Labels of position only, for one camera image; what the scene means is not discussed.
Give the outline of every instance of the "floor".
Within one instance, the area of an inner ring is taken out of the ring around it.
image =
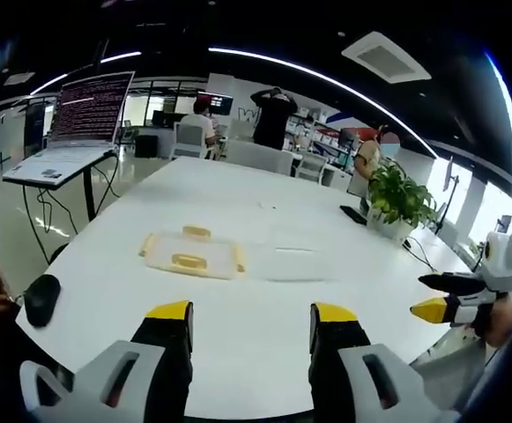
[[[113,191],[118,196],[123,195],[133,185],[167,163],[168,160],[136,159],[133,153],[122,151],[120,166],[113,180]],[[13,164],[12,160],[6,160],[0,166],[0,273],[11,294],[16,296],[23,293],[48,266],[30,227],[22,188],[1,181],[2,173]],[[98,168],[110,179],[115,169],[115,159],[100,163]],[[92,181],[93,197],[97,207],[108,184],[105,177],[96,170],[93,170]],[[69,215],[46,196],[47,201],[53,205],[52,219],[49,220],[49,207],[46,206],[43,212],[42,204],[37,202],[38,190],[27,188],[26,193],[34,226],[50,256],[55,249],[69,242],[75,235]],[[80,175],[58,191],[54,191],[52,195],[70,210],[75,227],[79,232],[82,231],[88,223],[83,177]],[[116,199],[109,191],[101,210],[105,210]]]

